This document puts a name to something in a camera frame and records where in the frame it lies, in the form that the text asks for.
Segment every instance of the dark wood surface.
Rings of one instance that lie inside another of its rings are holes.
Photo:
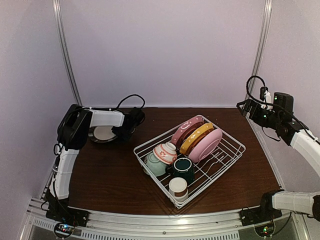
[[[144,112],[144,123],[128,143],[88,140],[74,164],[71,207],[141,215],[212,213],[257,206],[263,193],[279,188],[254,132],[237,109],[146,108]],[[193,202],[177,210],[143,172],[133,149],[198,114],[244,144],[246,151]]]

